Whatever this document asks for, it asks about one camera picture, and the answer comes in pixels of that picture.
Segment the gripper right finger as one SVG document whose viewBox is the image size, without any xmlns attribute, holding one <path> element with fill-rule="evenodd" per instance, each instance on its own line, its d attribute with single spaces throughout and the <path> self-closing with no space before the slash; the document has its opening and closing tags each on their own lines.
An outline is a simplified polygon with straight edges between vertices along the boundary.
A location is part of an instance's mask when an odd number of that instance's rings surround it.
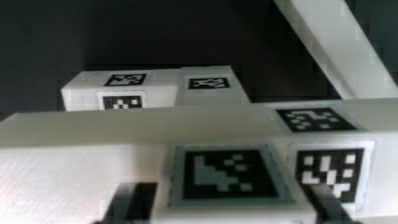
<svg viewBox="0 0 398 224">
<path fill-rule="evenodd" d="M 352 219 L 329 186 L 304 185 L 302 190 L 316 210 L 316 224 L 362 224 Z"/>
</svg>

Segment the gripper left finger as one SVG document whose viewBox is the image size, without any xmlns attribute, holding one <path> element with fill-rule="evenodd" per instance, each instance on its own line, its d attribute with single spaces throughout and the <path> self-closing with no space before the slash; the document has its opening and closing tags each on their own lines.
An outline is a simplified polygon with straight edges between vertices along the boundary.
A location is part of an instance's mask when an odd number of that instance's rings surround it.
<svg viewBox="0 0 398 224">
<path fill-rule="evenodd" d="M 92 224 L 151 224 L 156 182 L 119 184 L 107 212 Z"/>
</svg>

